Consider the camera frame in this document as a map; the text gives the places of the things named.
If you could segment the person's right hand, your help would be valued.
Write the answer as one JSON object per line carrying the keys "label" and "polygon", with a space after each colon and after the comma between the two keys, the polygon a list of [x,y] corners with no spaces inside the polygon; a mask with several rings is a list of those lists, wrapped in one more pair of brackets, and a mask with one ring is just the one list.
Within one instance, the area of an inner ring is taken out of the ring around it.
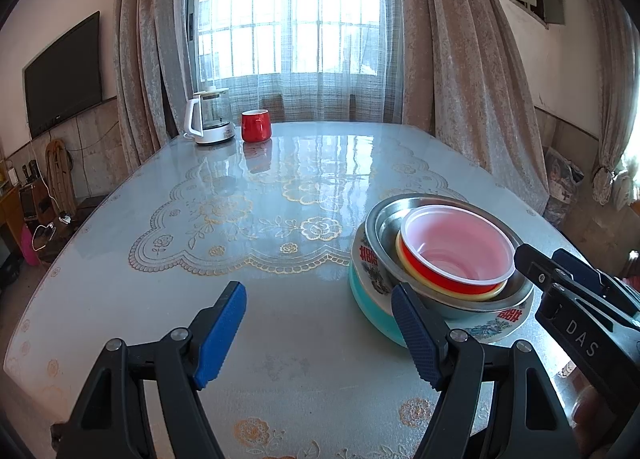
{"label": "person's right hand", "polygon": [[572,418],[580,457],[604,458],[620,434],[620,420],[592,385],[579,393]]}

